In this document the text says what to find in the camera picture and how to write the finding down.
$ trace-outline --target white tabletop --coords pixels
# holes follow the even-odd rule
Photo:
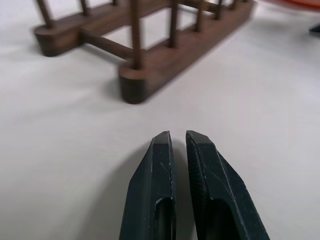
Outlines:
[[[50,6],[55,17],[79,9]],[[320,39],[308,34],[319,15],[261,3],[228,40],[129,105],[119,58],[93,46],[44,57],[31,32],[42,22],[34,2],[2,0],[0,11],[1,240],[118,239],[129,180],[166,130],[178,240],[197,239],[186,130],[209,136],[242,177],[271,239],[319,239]],[[145,18],[145,46],[166,37],[168,13]],[[181,16],[183,25],[195,17]],[[129,36],[125,27],[108,37],[130,46]]]

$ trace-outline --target white table surface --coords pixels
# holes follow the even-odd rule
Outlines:
[[[56,18],[79,9],[75,0],[50,6]],[[145,46],[166,37],[168,13],[145,18]],[[320,39],[308,35],[319,15],[259,4],[140,105],[120,98],[119,58],[93,46],[42,56],[31,32],[41,22],[33,1],[1,0],[1,240],[118,239],[129,180],[165,130],[178,168],[178,240],[197,239],[186,130],[209,136],[239,173],[271,239],[319,239]],[[108,37],[130,46],[128,27]]]

